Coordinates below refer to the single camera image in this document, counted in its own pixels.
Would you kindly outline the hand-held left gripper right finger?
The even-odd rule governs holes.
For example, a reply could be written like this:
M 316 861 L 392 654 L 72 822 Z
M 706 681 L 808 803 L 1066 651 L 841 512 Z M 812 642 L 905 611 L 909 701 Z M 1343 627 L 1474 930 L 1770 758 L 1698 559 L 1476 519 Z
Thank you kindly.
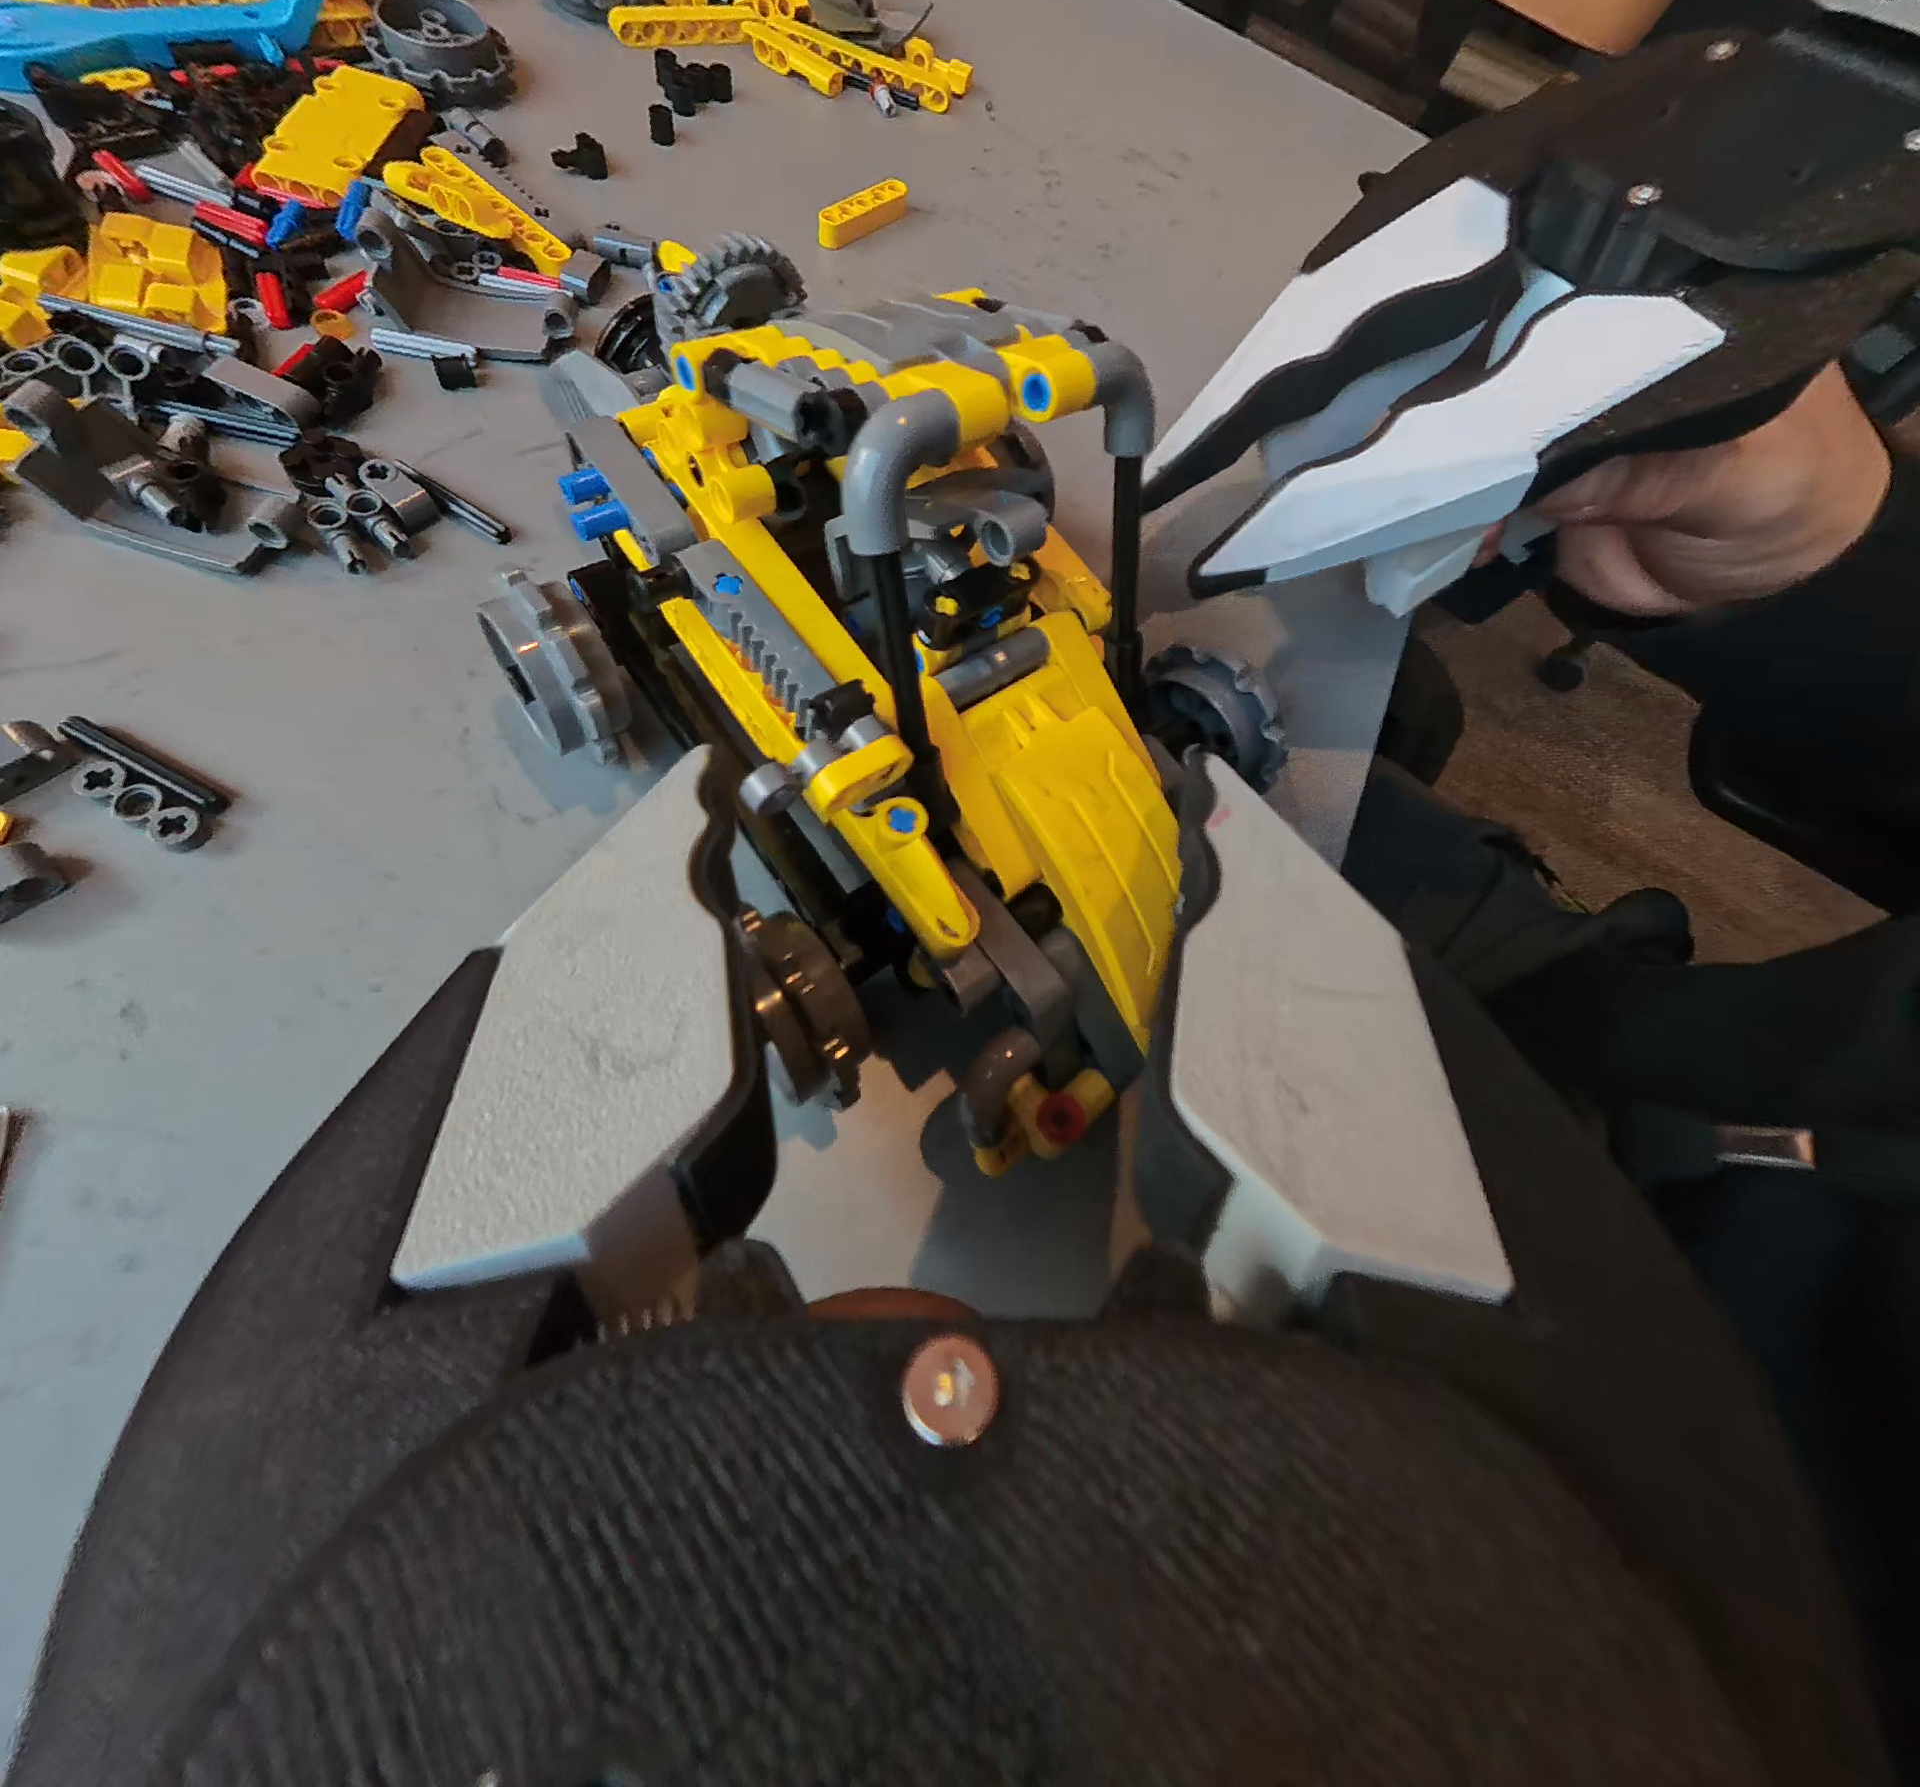
M 1343 1279 L 1498 1304 L 1512 1268 L 1400 932 L 1237 772 L 1189 752 L 1135 1197 L 1222 1316 Z

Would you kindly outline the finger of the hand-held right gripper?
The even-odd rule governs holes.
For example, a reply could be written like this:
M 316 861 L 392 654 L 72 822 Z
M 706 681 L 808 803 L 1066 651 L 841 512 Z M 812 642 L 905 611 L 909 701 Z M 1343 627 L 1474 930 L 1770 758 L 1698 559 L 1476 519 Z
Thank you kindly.
M 1360 376 L 1313 418 L 1258 436 L 1263 492 L 1189 563 L 1195 603 L 1389 557 L 1515 513 L 1572 429 L 1725 348 L 1726 328 L 1675 292 L 1524 288 L 1487 357 L 1426 353 Z
M 1476 379 L 1520 344 L 1520 260 L 1503 190 L 1459 181 L 1341 257 L 1298 271 L 1142 473 L 1142 508 L 1185 499 L 1263 450 L 1275 480 L 1359 454 L 1395 405 Z

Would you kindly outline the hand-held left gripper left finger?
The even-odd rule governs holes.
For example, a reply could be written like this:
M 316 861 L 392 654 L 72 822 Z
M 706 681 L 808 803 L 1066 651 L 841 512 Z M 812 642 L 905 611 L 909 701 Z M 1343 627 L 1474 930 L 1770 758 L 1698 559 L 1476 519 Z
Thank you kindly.
M 499 940 L 401 1227 L 411 1294 L 571 1275 L 605 1324 L 694 1304 L 779 1178 L 732 792 L 694 751 Z

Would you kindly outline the yellow toy brick vehicle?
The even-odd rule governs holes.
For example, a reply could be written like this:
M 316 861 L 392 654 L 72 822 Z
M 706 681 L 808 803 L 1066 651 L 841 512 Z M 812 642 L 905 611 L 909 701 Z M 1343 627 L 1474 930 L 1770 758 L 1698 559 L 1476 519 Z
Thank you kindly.
M 548 365 L 598 559 L 480 608 L 524 720 L 598 765 L 653 720 L 740 776 L 790 903 L 756 932 L 790 1100 L 854 1100 L 889 969 L 1003 1016 L 958 1072 L 974 1165 L 1066 1154 L 1142 1071 L 1181 758 L 1252 792 L 1287 760 L 1250 667 L 1142 660 L 1139 358 L 981 288 L 812 310 L 756 237 L 595 251 L 643 269 Z

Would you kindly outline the person's right hand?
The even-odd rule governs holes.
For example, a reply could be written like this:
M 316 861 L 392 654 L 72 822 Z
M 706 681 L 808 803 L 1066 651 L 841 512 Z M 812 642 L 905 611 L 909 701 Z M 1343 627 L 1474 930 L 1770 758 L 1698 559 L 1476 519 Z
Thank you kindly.
M 1620 454 L 1529 505 L 1558 581 L 1626 621 L 1763 603 L 1874 526 L 1892 454 L 1838 363 L 1741 440 Z

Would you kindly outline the person's black clothing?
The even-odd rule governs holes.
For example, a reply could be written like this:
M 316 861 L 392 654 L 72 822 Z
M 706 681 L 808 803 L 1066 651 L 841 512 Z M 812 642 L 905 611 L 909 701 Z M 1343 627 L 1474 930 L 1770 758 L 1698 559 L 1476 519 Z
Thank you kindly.
M 1626 621 L 1650 671 L 1918 848 L 1918 465 L 1763 603 Z M 1512 834 L 1434 799 L 1466 730 L 1409 645 L 1346 879 L 1466 987 L 1617 1159 L 1757 1362 L 1813 1477 L 1900 1783 L 1918 1783 L 1918 916 L 1704 964 L 1666 893 L 1578 916 Z

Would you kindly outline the cluster of yellow beams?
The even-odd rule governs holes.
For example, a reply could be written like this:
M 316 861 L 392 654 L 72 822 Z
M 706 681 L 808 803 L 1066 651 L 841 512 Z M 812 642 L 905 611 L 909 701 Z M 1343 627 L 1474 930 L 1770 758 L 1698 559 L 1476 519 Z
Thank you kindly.
M 887 53 L 815 24 L 804 0 L 624 5 L 610 12 L 610 31 L 636 50 L 747 46 L 761 69 L 828 99 L 860 85 L 926 114 L 950 114 L 974 90 L 974 69 L 944 58 L 926 36 L 909 36 Z

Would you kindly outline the black connector cluster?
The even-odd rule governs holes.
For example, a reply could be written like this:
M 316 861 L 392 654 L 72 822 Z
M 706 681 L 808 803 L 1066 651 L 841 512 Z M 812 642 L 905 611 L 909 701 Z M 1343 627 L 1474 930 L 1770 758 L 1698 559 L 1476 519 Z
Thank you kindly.
M 646 106 L 646 138 L 674 148 L 683 124 L 706 106 L 732 103 L 732 69 L 724 60 L 687 60 L 671 46 L 653 50 L 658 99 Z

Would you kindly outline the pile of loose brick pieces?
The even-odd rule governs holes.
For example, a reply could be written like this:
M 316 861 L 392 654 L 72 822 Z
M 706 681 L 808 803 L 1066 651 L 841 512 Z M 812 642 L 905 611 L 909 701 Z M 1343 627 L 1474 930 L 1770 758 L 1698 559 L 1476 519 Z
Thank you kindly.
M 636 379 L 577 337 L 618 233 L 571 244 L 480 106 L 364 42 L 181 60 L 5 93 L 5 491 L 210 575 L 303 546 L 364 575 L 441 519 L 507 546 L 352 429 L 401 358 L 451 396 L 522 363 L 571 425 L 624 413 Z

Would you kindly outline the dark loose toy wheel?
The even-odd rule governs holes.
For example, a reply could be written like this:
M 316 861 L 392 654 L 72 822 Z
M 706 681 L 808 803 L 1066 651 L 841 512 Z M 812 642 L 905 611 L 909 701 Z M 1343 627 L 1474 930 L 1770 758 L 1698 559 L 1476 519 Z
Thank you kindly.
M 514 53 L 469 0 L 372 0 L 364 50 L 438 110 L 514 93 Z

